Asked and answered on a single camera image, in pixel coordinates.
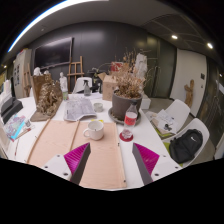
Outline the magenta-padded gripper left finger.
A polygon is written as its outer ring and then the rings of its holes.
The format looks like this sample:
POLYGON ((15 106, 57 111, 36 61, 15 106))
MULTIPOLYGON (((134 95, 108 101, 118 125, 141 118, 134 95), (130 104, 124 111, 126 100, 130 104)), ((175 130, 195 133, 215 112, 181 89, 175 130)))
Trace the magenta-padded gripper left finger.
POLYGON ((42 169, 78 185, 90 153, 90 144, 85 143, 65 155, 55 155, 42 169))

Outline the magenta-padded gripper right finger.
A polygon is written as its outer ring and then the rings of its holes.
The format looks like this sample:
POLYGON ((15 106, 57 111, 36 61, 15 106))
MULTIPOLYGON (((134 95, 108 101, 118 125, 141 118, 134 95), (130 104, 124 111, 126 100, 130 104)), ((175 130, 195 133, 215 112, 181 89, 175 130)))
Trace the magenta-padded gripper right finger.
POLYGON ((133 144, 132 153, 144 185, 181 169, 169 156, 159 155, 137 143, 133 144))

